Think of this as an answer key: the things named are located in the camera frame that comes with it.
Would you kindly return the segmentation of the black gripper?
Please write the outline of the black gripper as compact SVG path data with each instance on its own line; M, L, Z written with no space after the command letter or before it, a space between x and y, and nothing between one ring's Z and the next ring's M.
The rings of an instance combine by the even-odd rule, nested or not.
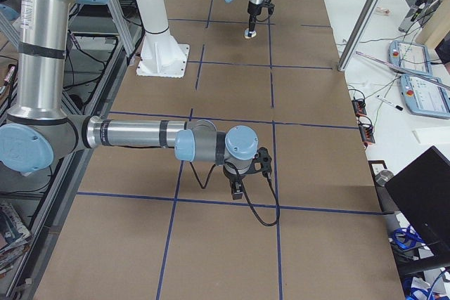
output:
M225 161L224 175L231 182L231 196L233 200L243 198L243 186L241 181L250 169L250 161Z
M248 30L250 32L254 32L255 25L256 25L256 17L255 16L261 15L262 4L254 4L252 2L249 2L247 9L248 9L247 12L249 14Z

